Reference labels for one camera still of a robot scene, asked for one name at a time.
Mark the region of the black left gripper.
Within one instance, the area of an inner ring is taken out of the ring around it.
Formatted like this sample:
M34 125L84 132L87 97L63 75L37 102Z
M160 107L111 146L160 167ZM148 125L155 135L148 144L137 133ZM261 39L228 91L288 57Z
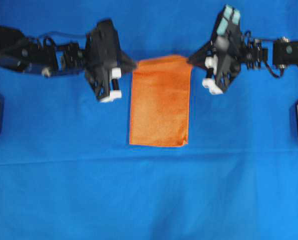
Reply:
M96 27L87 34L85 78L96 99L101 103L109 103L121 98L121 90L112 90L111 81L133 72L138 67L136 61L123 50L120 54L120 50L118 33L109 18L98 22Z

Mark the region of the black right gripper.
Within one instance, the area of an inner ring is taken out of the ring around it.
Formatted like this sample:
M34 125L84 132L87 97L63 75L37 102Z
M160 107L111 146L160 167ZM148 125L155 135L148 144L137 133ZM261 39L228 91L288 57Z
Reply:
M242 32L239 27L228 27L223 32L216 29L210 40L188 57L187 63L206 71L202 86L210 94L224 94L240 73L238 57L241 56L241 47Z

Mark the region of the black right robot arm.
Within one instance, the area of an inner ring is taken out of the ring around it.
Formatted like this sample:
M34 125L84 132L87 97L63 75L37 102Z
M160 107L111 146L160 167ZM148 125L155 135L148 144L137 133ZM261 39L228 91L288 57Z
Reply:
M280 71L276 74L268 64L269 50L263 40L251 37L250 32L240 30L216 31L214 36L188 58L188 63L207 72L202 80L204 88L213 95L220 95L241 72L245 65L249 70L264 65L275 78L281 78L290 65L298 67L298 41L280 38L273 41L272 64Z

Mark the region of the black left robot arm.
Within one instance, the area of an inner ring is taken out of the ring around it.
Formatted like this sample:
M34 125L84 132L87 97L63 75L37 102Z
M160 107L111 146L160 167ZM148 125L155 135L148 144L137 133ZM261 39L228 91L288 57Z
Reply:
M0 67L45 78L84 73L101 103L120 99L119 79L137 68L137 63L122 50L111 19L98 22L83 35L84 48L77 42L56 44L49 33L41 38L42 41L0 25Z

